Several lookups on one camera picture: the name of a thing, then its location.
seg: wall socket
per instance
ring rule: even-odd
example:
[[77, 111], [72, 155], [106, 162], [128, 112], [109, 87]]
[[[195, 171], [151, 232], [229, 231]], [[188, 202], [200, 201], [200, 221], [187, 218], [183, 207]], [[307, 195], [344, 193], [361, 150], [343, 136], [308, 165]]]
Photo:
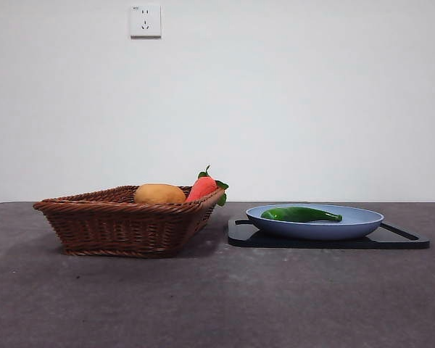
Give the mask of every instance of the wall socket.
[[143, 4], [130, 8], [131, 38], [161, 38], [161, 6]]

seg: light blue plastic plate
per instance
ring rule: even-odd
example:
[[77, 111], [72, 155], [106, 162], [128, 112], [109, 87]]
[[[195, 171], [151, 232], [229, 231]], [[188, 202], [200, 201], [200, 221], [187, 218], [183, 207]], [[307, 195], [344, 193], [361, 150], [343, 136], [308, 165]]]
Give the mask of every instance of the light blue plastic plate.
[[[284, 207], [307, 207], [324, 210], [333, 214], [340, 214], [343, 219], [337, 223], [333, 221], [291, 223], [287, 221], [269, 220], [261, 217], [261, 214], [268, 209]], [[343, 207], [340, 205], [297, 203], [254, 207], [246, 211], [246, 216], [253, 225], [264, 232], [283, 237], [314, 239], [318, 241], [335, 241], [367, 236], [369, 233], [374, 232], [384, 219], [382, 214], [370, 210]]]

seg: black cutting board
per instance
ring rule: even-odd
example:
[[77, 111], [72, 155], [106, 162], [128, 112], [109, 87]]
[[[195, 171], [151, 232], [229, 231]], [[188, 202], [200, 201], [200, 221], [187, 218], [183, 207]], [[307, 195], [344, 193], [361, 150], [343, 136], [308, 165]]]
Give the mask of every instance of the black cutting board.
[[229, 220], [228, 243], [235, 247], [298, 249], [427, 249], [430, 241], [416, 233], [382, 222], [371, 234], [343, 241], [289, 239], [259, 230], [249, 220]]

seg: green leaf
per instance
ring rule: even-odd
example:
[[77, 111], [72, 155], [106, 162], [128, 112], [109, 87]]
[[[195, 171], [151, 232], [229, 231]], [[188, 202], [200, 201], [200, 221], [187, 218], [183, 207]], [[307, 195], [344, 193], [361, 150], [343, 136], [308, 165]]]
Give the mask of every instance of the green leaf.
[[223, 183], [222, 181], [216, 180], [216, 185], [218, 187], [221, 187], [222, 189], [227, 190], [229, 188], [229, 185], [227, 183]]
[[203, 176], [210, 176], [209, 174], [208, 174], [208, 169], [210, 168], [210, 165], [208, 165], [207, 167], [206, 167], [206, 169], [204, 170], [204, 172], [200, 172], [200, 173], [198, 173], [198, 179], [200, 179], [201, 177], [203, 177]]
[[217, 205], [219, 205], [220, 207], [223, 207], [225, 204], [225, 201], [227, 200], [227, 194], [223, 194], [220, 198], [219, 201], [217, 201]]

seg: basket rim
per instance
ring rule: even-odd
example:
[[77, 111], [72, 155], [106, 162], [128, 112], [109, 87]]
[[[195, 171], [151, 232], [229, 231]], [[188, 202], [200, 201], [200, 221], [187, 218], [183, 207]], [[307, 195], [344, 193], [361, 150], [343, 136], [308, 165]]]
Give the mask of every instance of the basket rim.
[[[216, 204], [219, 198], [225, 193], [223, 188], [218, 187], [216, 190], [199, 199], [183, 203], [165, 203], [165, 204], [149, 204], [135, 202], [110, 202], [110, 201], [88, 201], [84, 199], [76, 200], [79, 196], [87, 194], [103, 194], [111, 191], [122, 191], [124, 189], [137, 189], [139, 185], [124, 185], [115, 188], [108, 188], [101, 191], [87, 192], [84, 194], [76, 194], [72, 196], [62, 196], [57, 198], [47, 198], [33, 205], [35, 210], [44, 211], [46, 208], [67, 207], [75, 210], [92, 210], [93, 208], [115, 208], [117, 210], [125, 210], [126, 212], [139, 212], [148, 210], [151, 212], [195, 212], [203, 205], [210, 206]], [[189, 189], [191, 186], [177, 186], [181, 189]]]

